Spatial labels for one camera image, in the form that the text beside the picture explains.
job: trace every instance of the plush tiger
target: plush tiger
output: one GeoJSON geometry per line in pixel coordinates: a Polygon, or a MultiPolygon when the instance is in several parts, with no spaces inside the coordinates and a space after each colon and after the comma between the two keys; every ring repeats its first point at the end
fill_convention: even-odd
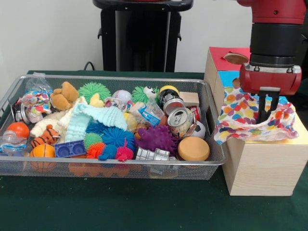
{"type": "Polygon", "coordinates": [[[53,145],[57,143],[59,138],[60,138],[60,134],[56,130],[52,129],[51,124],[48,124],[43,134],[41,136],[34,138],[34,140],[31,142],[31,146],[32,148],[35,148],[36,146],[39,146],[40,144],[45,144],[45,143],[49,145],[53,145]]]}

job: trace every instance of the green spiky ball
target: green spiky ball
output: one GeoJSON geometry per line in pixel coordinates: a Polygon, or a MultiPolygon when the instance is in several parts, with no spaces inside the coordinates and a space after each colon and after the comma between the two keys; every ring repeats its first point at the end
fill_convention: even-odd
{"type": "MultiPolygon", "coordinates": [[[[149,98],[146,96],[146,94],[143,93],[143,89],[144,87],[135,87],[135,89],[133,90],[133,93],[132,93],[132,101],[134,103],[136,102],[142,102],[142,103],[148,103],[149,101],[149,98]]],[[[159,94],[159,89],[158,88],[153,88],[153,90],[156,92],[156,102],[158,102],[158,94],[159,94]]]]}
{"type": "Polygon", "coordinates": [[[84,96],[88,103],[90,103],[92,96],[96,93],[100,95],[100,100],[104,100],[107,97],[111,97],[110,90],[101,83],[96,83],[96,82],[86,83],[79,89],[79,95],[84,96]]]}
{"type": "Polygon", "coordinates": [[[86,150],[95,143],[101,143],[102,137],[96,133],[87,133],[85,139],[83,140],[83,145],[85,146],[86,150]]]}

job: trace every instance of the white wall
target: white wall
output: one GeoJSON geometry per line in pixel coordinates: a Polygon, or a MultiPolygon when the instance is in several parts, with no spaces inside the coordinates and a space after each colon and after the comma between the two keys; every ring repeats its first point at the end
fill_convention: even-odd
{"type": "MultiPolygon", "coordinates": [[[[102,69],[100,9],[91,0],[0,0],[0,97],[28,70],[102,69]]],[[[248,46],[251,10],[195,0],[182,13],[176,71],[203,72],[209,46],[248,46]]]]}

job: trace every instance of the light blue knitted cloth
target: light blue knitted cloth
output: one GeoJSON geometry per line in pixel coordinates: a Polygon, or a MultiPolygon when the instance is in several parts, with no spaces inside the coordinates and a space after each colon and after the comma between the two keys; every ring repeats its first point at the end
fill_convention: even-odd
{"type": "Polygon", "coordinates": [[[86,129],[93,119],[108,127],[127,130],[127,123],[123,113],[117,107],[96,108],[85,103],[78,104],[69,121],[65,142],[80,141],[85,138],[86,129]]]}

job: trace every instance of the wooden box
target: wooden box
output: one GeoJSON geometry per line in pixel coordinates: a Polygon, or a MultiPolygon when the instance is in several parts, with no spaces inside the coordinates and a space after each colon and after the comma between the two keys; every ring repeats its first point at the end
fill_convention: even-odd
{"type": "MultiPolygon", "coordinates": [[[[224,101],[224,87],[239,76],[240,64],[230,64],[227,53],[249,57],[249,49],[210,48],[205,81],[211,86],[217,112],[224,101]]],[[[227,141],[229,159],[223,171],[230,195],[290,196],[308,161],[308,132],[296,115],[295,130],[299,137],[277,142],[227,141]]]]}

